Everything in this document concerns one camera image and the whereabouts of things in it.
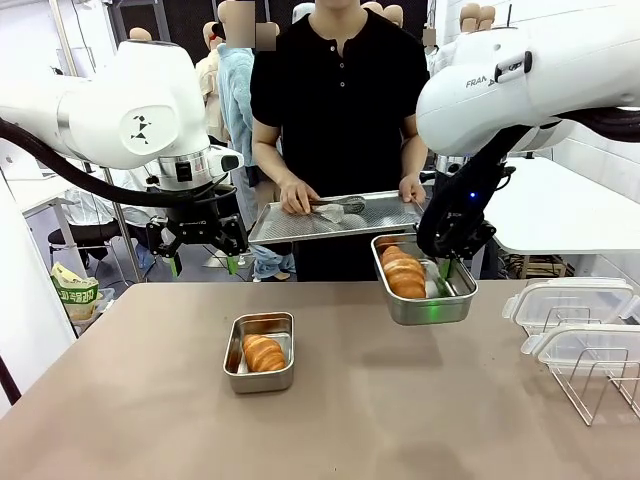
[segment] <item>snack bag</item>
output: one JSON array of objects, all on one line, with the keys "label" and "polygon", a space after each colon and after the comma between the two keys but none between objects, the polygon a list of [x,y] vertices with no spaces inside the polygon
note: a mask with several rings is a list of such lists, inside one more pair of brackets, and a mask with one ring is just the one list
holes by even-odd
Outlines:
[{"label": "snack bag", "polygon": [[56,262],[51,269],[51,281],[72,322],[91,318],[100,295],[95,278],[80,278]]}]

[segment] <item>person's right hand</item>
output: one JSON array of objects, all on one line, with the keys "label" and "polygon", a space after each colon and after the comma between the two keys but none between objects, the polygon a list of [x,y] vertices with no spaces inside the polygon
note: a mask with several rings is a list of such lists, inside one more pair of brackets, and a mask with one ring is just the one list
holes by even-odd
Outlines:
[{"label": "person's right hand", "polygon": [[280,203],[287,213],[308,215],[311,213],[309,200],[318,200],[320,196],[295,175],[287,177],[280,183]]}]

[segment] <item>light blue shirt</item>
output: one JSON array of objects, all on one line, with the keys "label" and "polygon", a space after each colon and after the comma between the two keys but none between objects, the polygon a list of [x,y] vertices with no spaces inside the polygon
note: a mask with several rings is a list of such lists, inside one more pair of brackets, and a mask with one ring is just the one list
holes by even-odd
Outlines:
[{"label": "light blue shirt", "polygon": [[232,148],[242,153],[246,166],[253,166],[250,88],[253,52],[250,48],[228,48],[225,43],[221,43],[218,45],[218,53],[218,92],[222,118],[231,136]]}]

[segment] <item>black shirt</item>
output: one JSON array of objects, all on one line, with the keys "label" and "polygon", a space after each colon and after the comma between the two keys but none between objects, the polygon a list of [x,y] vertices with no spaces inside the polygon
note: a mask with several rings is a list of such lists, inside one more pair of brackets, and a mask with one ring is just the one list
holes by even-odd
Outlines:
[{"label": "black shirt", "polygon": [[402,122],[429,79],[422,45],[367,12],[343,57],[307,15],[255,59],[253,116],[281,127],[287,167],[320,196],[398,189]]}]

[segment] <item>metal tray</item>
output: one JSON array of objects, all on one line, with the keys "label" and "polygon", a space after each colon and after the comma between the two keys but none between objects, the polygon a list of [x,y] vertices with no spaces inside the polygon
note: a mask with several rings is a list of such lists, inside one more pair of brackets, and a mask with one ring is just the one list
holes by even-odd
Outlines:
[{"label": "metal tray", "polygon": [[[382,233],[402,230],[420,222],[422,212],[415,203],[404,203],[398,191],[361,195],[367,205],[359,214],[345,215],[340,223],[333,223],[320,215],[290,215],[280,203],[270,203],[262,210],[249,243],[270,243],[313,240],[364,233]],[[338,200],[329,197],[322,200]]]},{"label": "metal tray", "polygon": [[[416,257],[427,271],[427,299],[401,298],[391,291],[382,270],[380,256],[385,248],[397,245]],[[376,262],[376,274],[383,285],[391,318],[400,325],[434,325],[460,322],[467,317],[478,284],[469,270],[458,260],[451,260],[447,278],[440,276],[447,260],[427,257],[416,244],[415,234],[382,235],[371,242]]]},{"label": "metal tray", "polygon": [[[250,372],[242,350],[242,338],[250,334],[278,342],[287,366],[275,372]],[[283,312],[244,315],[233,322],[222,368],[236,393],[285,390],[293,383],[293,351],[293,315]]]}]

